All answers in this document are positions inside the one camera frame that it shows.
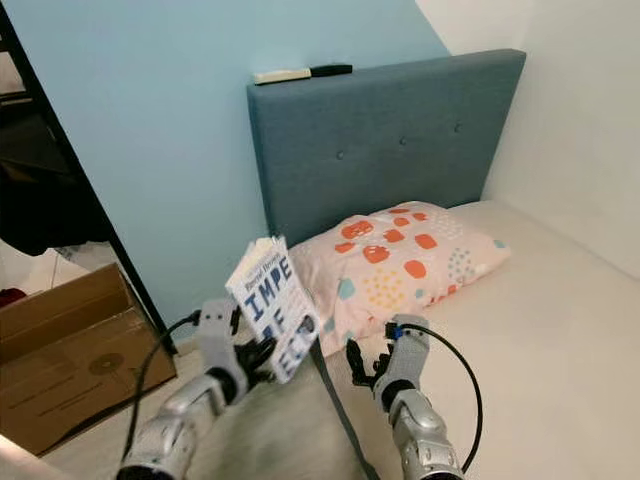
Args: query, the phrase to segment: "upholstered headboard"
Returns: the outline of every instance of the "upholstered headboard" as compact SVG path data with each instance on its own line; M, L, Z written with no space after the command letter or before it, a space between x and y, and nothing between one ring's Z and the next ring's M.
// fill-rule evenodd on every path
M269 228L291 246L407 200L479 200L525 54L248 87Z

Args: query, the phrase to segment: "black metal frame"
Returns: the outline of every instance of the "black metal frame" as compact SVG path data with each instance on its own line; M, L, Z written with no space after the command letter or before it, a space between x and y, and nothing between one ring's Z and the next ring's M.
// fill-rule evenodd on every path
M153 303L153 300L149 295L149 292L144 286L144 283L142 282L140 275L138 275L136 268L134 267L133 263L131 262L131 259L129 258L129 255L127 254L127 251L125 250L124 246L122 245L122 242L118 238L118 235L115 229L113 228L113 224L109 220L107 213L102 207L102 204L100 203L100 200L98 199L95 191L93 190L93 187L89 182L89 179L87 178L84 170L82 169L82 165L80 164L80 161L78 160L78 157L75 151L73 150L73 147L69 142L69 139L67 138L67 135L64 129L62 128L62 125L58 121L58 117L55 111L53 110L53 108L51 107L51 103L49 103L49 99L47 98L47 95L45 94L44 89L40 84L40 80L38 80L38 77L36 76L35 71L33 70L33 67L31 66L31 63L29 62L29 59L24 49L22 48L22 44L20 43L20 40L18 39L18 36L15 30L13 29L13 25L11 24L11 20L9 19L9 15L7 14L4 6L2 5L1 0L0 0L0 35L2 36L2 47L6 51L8 51L9 54L11 55L11 58L13 60L13 63L16 66L16 69L18 70L18 73L20 73L20 76L22 77L22 81L27 89L27 92L29 92L29 95L33 98L33 101L36 103L36 106L38 107L38 111L43 116L45 122L51 129L51 132L55 137L58 143L58 146L60 148L60 152L62 153L63 157L67 161L69 170L74 176L76 176L76 178L80 180L81 183L86 185L87 198L89 199L89 201L95 204L96 213L103 217L104 223L105 225L107 225L107 228L109 230L109 242L111 243L113 250L118 256L118 259L122 263L122 266L124 267L127 275L129 276L129 280L133 284L133 287L135 288L140 301L142 302L142 304L147 310L147 313L151 317L151 321L154 327L156 328L159 334L166 332L167 326L162 321L162 318L160 317L160 313L156 309ZM176 348L170 336L167 336L164 342L164 346L168 352L170 353L176 352Z

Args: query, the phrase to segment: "patterned pillowcase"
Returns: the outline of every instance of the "patterned pillowcase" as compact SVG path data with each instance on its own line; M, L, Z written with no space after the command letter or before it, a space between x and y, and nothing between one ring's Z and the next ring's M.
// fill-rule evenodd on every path
M349 338L383 330L396 313L421 314L510 254L499 240L423 202L350 217L291 251L324 322L325 356Z

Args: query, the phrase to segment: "white mattress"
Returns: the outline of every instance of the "white mattress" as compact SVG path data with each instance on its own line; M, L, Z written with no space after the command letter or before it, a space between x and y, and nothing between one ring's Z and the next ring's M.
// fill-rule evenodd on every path
M469 478L635 478L640 283L499 204L456 212L513 250L500 269L426 312L431 327L462 350L482 389L485 429ZM380 340L365 342L369 364L383 348ZM401 478L386 416L367 389L351 385L343 353L327 363L367 458L383 480ZM145 398L143 419L201 368L195 352L179 359L179 378ZM422 387L462 462L475 427L473 390L435 343ZM113 478L127 421L128 412L111 417L45 460L72 477ZM363 477L307 360L290 384L262 385L229 408L200 442L189 478Z
M497 271L426 311L483 393L485 429L469 478L635 478L640 283L501 204L455 212L513 250ZM457 360L432 347L422 390L462 462L475 427L473 390ZM370 359L382 351L379 340L365 348ZM349 385L342 357L328 365L365 455L382 479L402 478L389 427L368 393Z

